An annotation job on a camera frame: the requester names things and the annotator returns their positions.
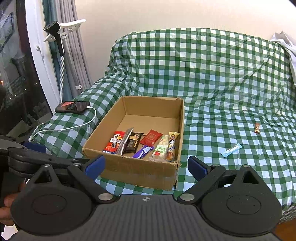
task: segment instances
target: silver bolt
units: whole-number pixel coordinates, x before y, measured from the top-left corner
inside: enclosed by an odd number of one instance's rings
[[[183,201],[192,201],[194,199],[194,196],[191,193],[183,193],[180,195],[180,198]]]
[[[113,198],[113,195],[110,193],[102,193],[99,195],[99,199],[102,201],[110,201]]]

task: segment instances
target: open cardboard box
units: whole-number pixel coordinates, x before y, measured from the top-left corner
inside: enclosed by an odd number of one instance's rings
[[[150,151],[143,159],[132,158],[133,153],[123,156],[103,152],[115,131],[147,134],[151,129],[168,134],[179,132],[176,140],[176,162],[150,161]],[[142,187],[171,190],[177,180],[184,130],[184,101],[181,98],[123,96],[106,114],[82,148],[87,158],[98,155],[106,158],[101,177]]]

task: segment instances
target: black phone case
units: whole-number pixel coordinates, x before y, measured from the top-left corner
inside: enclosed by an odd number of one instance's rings
[[[90,106],[90,102],[89,101],[83,101],[83,102],[86,102],[88,104],[87,106]],[[55,108],[55,110],[54,110],[56,113],[73,113],[73,114],[79,114],[79,115],[81,115],[86,110],[86,107],[82,111],[76,111],[76,110],[58,110],[57,108]]]

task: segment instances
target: finger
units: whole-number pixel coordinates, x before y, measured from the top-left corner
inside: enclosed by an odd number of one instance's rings
[[[15,200],[15,198],[17,197],[19,193],[13,193],[13,194],[9,194],[4,198],[4,205],[6,207],[11,207],[11,204],[13,203],[13,201]]]
[[[15,224],[12,220],[0,220],[0,223],[6,226],[13,226]]]
[[[9,207],[2,207],[0,208],[0,220],[10,220],[10,208]]]
[[[26,187],[25,182],[22,182],[22,183],[19,185],[19,191],[23,190],[25,187]]]

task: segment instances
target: light blue stick packet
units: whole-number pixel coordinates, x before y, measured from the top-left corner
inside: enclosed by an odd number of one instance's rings
[[[237,143],[234,147],[222,152],[221,154],[222,154],[223,157],[227,157],[227,156],[229,156],[230,154],[232,154],[233,152],[235,152],[236,150],[238,150],[240,148],[242,148],[241,144]]]

